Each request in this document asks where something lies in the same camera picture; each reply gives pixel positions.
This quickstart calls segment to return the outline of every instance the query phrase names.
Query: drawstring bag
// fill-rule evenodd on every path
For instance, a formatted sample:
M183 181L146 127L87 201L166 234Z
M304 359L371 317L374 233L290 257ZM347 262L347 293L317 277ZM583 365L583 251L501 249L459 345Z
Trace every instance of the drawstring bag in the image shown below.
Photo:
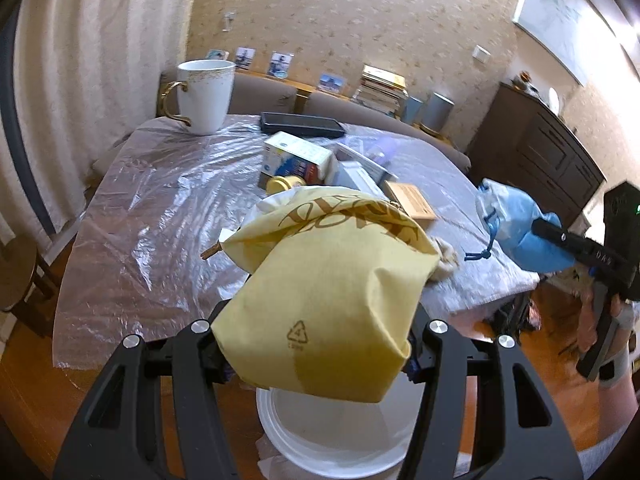
M478 187L476 211L489 233L489 245L481 253L467 253L465 260L489 258L495 240L523 270L556 272L575 263L569 253L531 232L531 224L537 218L558 227L562 224L555 213L543 214L524 191L486 178Z
M226 360L261 388L379 402L410 355L440 249L353 189L297 187L255 209L222 242L251 274L211 325Z

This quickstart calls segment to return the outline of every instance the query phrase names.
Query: yellow bag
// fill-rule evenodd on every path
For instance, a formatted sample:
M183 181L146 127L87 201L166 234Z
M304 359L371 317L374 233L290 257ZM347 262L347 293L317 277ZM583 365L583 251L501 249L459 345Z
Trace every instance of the yellow bag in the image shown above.
M252 276L212 323L222 353L261 388L379 402L439 252L407 215L336 187L286 205L222 243Z

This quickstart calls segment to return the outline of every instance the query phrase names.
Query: white plastic bowl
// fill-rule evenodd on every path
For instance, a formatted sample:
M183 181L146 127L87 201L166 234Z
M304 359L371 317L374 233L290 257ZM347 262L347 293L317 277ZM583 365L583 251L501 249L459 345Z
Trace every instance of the white plastic bowl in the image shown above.
M423 384L396 377L377 404L347 402L258 389L264 432L295 465L326 478L372 476L406 455L420 409Z

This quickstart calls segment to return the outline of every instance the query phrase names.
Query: dark brown cabinet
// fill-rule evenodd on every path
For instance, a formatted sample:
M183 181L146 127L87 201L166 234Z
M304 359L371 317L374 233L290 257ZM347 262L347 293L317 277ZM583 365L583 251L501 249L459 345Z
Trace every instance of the dark brown cabinet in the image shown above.
M528 193L543 212L571 225L604 175L574 134L539 99L500 83L466 150L469 178L497 180Z

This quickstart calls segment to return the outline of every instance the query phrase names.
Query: map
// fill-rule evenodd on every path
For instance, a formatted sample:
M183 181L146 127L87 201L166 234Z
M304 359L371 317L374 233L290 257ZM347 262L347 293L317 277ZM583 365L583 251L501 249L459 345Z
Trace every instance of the map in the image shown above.
M587 0L519 0L513 21L584 86L595 16Z

